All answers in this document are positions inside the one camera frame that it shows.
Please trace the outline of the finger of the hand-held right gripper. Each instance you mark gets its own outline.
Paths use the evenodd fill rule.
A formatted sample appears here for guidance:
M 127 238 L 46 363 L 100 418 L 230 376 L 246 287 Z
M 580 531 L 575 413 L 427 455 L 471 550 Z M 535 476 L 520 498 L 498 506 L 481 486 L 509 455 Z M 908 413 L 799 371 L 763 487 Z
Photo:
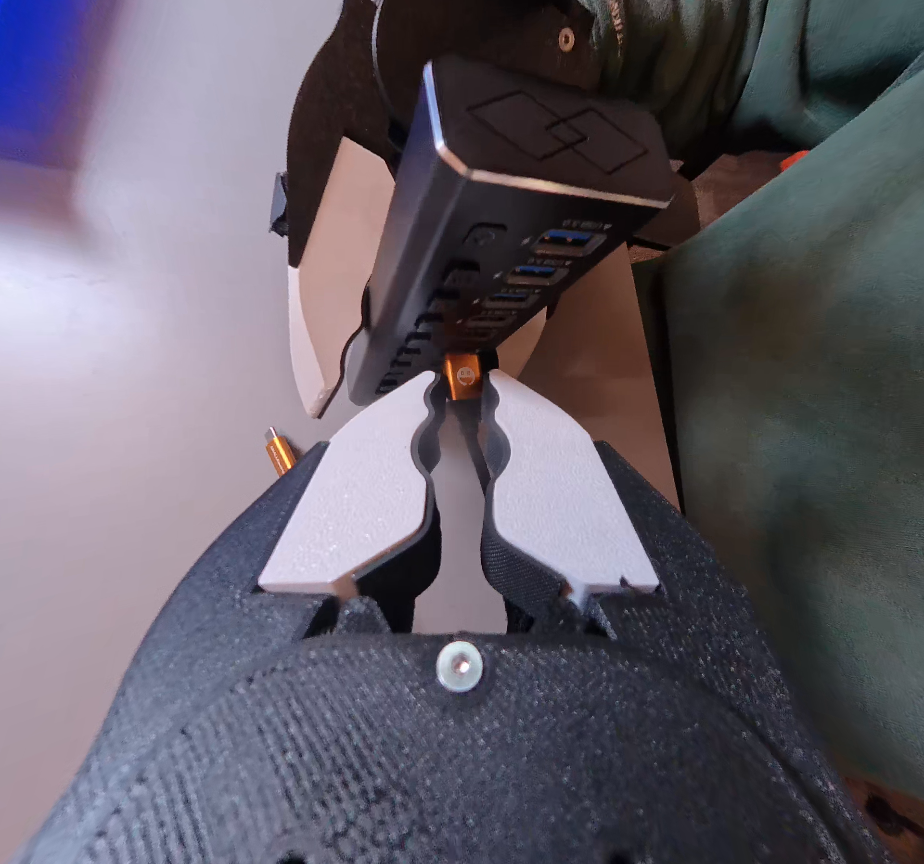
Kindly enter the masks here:
M 518 377 L 522 373 L 526 362 L 537 347 L 547 317 L 548 308 L 539 310 L 502 341 L 496 351 L 499 370 L 512 377 Z
M 300 262 L 287 270 L 288 338 L 302 406 L 320 419 L 362 325 L 362 299 L 395 182 L 385 160 L 341 139 Z

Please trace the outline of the black multi-port usb hub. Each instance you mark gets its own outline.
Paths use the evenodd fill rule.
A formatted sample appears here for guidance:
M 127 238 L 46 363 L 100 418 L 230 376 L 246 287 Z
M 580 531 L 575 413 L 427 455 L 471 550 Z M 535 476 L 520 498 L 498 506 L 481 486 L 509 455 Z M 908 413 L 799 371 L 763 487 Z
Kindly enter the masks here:
M 629 101 L 428 62 L 348 354 L 350 401 L 496 350 L 666 209 L 673 174 L 659 124 Z

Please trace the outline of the blue plastic bin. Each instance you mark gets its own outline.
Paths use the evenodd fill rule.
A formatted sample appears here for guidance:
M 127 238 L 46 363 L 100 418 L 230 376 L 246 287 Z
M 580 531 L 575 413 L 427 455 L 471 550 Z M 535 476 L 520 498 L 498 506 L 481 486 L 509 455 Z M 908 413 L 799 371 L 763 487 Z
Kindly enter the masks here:
M 79 164 L 122 0 L 1 0 L 2 160 Z

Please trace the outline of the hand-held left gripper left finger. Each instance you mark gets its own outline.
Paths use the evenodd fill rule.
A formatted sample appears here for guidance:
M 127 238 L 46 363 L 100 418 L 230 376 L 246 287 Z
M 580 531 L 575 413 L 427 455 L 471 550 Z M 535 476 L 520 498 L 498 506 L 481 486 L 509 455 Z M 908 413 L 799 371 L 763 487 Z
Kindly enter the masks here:
M 433 518 L 443 378 L 425 371 L 328 442 L 259 577 L 267 593 L 355 597 Z

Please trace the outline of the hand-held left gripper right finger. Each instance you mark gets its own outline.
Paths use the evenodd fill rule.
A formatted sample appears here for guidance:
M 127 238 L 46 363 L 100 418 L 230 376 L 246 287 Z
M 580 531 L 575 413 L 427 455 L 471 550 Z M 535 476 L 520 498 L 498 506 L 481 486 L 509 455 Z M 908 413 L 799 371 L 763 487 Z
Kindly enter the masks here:
M 482 419 L 491 481 L 484 573 L 515 604 L 564 596 L 654 593 L 653 564 L 589 433 L 501 371 L 488 374 Z

